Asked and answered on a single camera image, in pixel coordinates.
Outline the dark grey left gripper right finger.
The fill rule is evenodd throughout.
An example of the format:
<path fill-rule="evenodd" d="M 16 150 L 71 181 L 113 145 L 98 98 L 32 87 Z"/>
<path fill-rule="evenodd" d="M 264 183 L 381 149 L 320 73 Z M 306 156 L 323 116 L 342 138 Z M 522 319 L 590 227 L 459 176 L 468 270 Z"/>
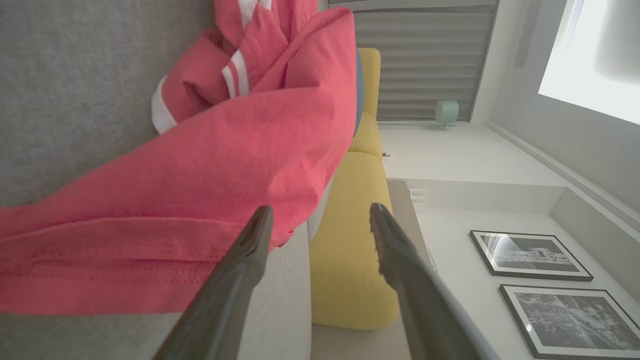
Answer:
<path fill-rule="evenodd" d="M 436 271 L 423 260 L 391 212 L 382 203 L 373 203 L 369 213 L 379 273 L 397 293 L 412 359 L 498 359 L 480 329 Z"/>

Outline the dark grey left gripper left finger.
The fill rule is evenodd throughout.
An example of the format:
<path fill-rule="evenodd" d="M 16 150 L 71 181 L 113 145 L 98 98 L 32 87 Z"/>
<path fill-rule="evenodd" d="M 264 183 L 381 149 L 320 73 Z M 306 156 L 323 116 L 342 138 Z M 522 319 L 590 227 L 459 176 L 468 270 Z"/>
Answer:
<path fill-rule="evenodd" d="M 156 360 L 235 360 L 254 287 L 265 274 L 274 210 L 249 219 L 154 355 Z"/>

